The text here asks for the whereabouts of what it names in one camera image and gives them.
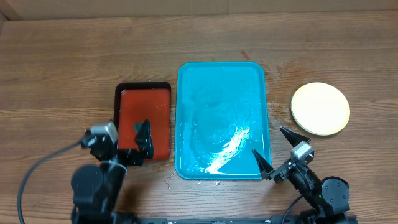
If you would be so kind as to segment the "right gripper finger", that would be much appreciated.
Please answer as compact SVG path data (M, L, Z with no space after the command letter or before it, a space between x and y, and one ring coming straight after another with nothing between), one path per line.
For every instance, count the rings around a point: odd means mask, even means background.
M298 146L303 141L306 143L311 141L310 138L297 134L283 126L280 127L280 131L285 136L286 140L288 140L288 142L292 145L292 147Z
M255 149L252 150L252 153L257 162L262 179L272 180L271 174L274 172L274 168Z

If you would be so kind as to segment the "yellow plate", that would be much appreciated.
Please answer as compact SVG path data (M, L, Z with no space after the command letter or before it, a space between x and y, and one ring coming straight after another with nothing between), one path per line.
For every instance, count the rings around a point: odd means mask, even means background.
M301 86L292 96L290 111L302 129L318 136L340 132L348 124L351 113L345 95L322 82Z

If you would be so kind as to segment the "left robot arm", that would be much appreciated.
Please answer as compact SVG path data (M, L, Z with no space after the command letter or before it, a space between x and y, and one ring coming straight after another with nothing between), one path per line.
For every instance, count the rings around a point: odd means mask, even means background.
M138 124L136 149L118 149L119 134L110 121L85 131L83 149L100 161L76 170L71 179L74 208L72 223L140 223L135 213L115 211L116 202L129 166L141 166L152 159L154 147L149 120Z

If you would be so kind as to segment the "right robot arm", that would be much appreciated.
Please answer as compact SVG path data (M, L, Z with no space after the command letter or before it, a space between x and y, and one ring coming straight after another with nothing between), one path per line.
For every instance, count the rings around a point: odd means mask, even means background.
M276 183L288 180L300 193L311 211L303 212L300 219L303 223L316 223L327 219L346 218L350 210L349 185L339 177L319 179L309 168L309 163L315 157L315 151L310 145L310 138L297 134L283 126L281 133L293 149L288 158L279 168L274 169L255 149L252 150L263 179L274 180Z

